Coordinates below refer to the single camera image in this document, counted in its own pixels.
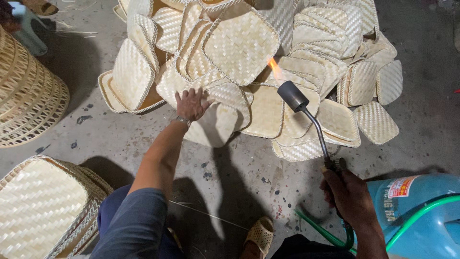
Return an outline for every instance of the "red label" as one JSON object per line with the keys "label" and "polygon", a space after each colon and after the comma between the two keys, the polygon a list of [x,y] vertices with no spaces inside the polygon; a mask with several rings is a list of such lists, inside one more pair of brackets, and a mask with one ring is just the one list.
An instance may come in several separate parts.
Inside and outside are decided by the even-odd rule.
{"label": "red label", "polygon": [[419,176],[403,177],[397,179],[390,187],[388,198],[408,197],[412,182]]}

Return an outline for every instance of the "blue gas cylinder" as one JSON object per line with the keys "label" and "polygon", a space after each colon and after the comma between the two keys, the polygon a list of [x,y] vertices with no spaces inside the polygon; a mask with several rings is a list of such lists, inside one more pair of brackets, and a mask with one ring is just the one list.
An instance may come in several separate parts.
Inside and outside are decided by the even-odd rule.
{"label": "blue gas cylinder", "polygon": [[[427,174],[368,182],[385,242],[427,203],[460,195],[460,177]],[[460,259],[460,201],[430,210],[396,241],[388,253],[406,258]]]}

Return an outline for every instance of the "pile of bamboo trays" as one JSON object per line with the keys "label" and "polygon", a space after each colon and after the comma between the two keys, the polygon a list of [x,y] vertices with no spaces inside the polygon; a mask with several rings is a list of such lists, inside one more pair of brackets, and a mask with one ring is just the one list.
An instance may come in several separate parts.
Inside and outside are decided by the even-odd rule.
{"label": "pile of bamboo trays", "polygon": [[0,27],[0,148],[25,144],[54,126],[69,89]]}
{"label": "pile of bamboo trays", "polygon": [[[402,67],[379,30],[373,0],[119,3],[114,11],[128,38],[113,71],[99,78],[115,112],[146,111],[164,101],[175,108],[176,91],[201,87],[215,103],[186,139],[221,147],[240,131],[270,139],[275,154],[289,161],[319,157],[311,122],[276,93],[291,80],[310,100],[326,142],[358,147],[361,129],[380,145],[399,133],[382,106],[400,96]],[[158,62],[154,49],[169,59]],[[270,60],[277,70],[267,66]]]}
{"label": "pile of bamboo trays", "polygon": [[101,202],[113,189],[93,171],[33,156],[0,180],[0,257],[70,258],[98,235]]}

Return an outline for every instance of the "metal torch pipe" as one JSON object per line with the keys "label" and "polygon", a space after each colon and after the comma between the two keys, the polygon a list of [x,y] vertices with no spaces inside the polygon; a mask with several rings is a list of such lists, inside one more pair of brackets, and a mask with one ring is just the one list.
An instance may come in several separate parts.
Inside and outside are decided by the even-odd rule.
{"label": "metal torch pipe", "polygon": [[313,122],[315,125],[316,131],[318,132],[319,142],[321,143],[322,154],[324,155],[324,159],[330,160],[328,149],[326,148],[326,143],[324,142],[324,137],[322,136],[321,125],[315,119],[315,117],[307,110],[302,109],[302,111],[307,115],[307,117]]}

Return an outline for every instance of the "concrete floor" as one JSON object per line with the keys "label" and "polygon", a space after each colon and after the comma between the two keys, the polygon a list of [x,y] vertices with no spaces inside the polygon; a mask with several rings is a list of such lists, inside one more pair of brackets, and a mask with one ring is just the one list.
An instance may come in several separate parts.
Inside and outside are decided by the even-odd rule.
{"label": "concrete floor", "polygon": [[[404,75],[402,96],[385,108],[400,128],[389,143],[376,146],[361,134],[359,148],[331,145],[361,178],[399,177],[431,171],[459,174],[460,54],[453,43],[450,12],[436,1],[376,0],[380,28],[398,50]],[[168,104],[143,115],[116,114],[106,106],[97,77],[112,69],[126,26],[112,12],[116,0],[57,2],[51,17],[73,26],[58,29],[97,32],[83,37],[49,36],[41,60],[68,85],[71,102],[56,127],[35,141],[0,149],[0,177],[39,151],[83,164],[114,188],[132,181],[143,154],[174,114]],[[91,116],[78,124],[81,116]],[[303,207],[327,230],[344,237],[333,210],[318,189],[322,159],[291,163],[274,155],[270,141],[236,134],[220,149],[184,141],[173,201],[240,227],[170,203],[168,224],[176,229],[190,258],[236,258],[246,230],[263,215],[273,218],[276,236],[301,233],[327,243],[293,209]]]}

